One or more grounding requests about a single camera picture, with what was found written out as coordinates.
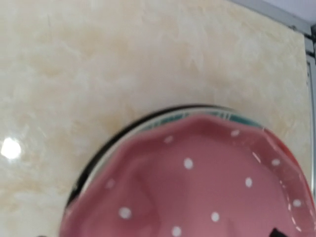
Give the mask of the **grey white painted plate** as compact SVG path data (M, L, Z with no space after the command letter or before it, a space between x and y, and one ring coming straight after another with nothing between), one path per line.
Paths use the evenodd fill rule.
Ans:
M213 115L224 120L234 121L248 126L258 127L268 133L273 140L288 153L288 156L293 162L299 166L298 161L291 151L277 138L271 131L256 121L238 113L229 108L212 106L205 104L190 104L183 106L169 107L159 111L152 112L125 127L123 130L114 135L91 159L91 161L84 168L83 172L77 181L77 190L82 194L94 177L99 173L100 169L105 165L107 160L111 157L115 149L131 136L155 127L162 126L169 122L184 119L188 116L196 114Z

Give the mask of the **pink polka dot plate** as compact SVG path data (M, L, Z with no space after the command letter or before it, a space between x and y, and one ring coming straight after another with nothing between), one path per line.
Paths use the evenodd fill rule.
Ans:
M209 115L132 136L67 208L62 237L313 237L291 153L262 129Z

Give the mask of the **pale green plate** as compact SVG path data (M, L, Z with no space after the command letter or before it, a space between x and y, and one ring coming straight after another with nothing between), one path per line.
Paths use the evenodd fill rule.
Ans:
M164 124L181 120L186 117L197 115L197 114L212 115L224 120L229 120L229 121L238 122L241 124L246 124L249 126L263 128L263 126L259 124L258 122L244 115L235 113L233 111L216 109L216 108L187 108L187 109L181 109L181 110L168 112L163 115L154 117L150 119L149 121L142 123L139 129L141 131L150 130L155 127L162 126Z

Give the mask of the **large black round plate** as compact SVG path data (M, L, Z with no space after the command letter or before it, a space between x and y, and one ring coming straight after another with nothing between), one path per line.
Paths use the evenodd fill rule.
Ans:
M187 109L187 108L216 108L216 109L223 109L228 111L233 111L230 108L225 108L221 106L214 106L214 105L203 105L203 104L193 104L193 105L183 105L183 106L175 106L169 107L166 109L158 110L152 112L148 115L143 116L140 119L130 123L125 128L121 129L117 132L114 136L112 136L108 142L105 143L104 146L94 155L94 157L89 161L86 167L83 169L82 173L79 175L77 181L74 183L72 190L70 192L67 204L71 203L78 195L80 195L84 188L88 186L88 183L91 179L94 178L98 170L101 166L109 159L113 150L124 140L133 136L134 134L141 132L140 125L144 122L149 121L150 119L157 117L159 115L163 115L168 112Z

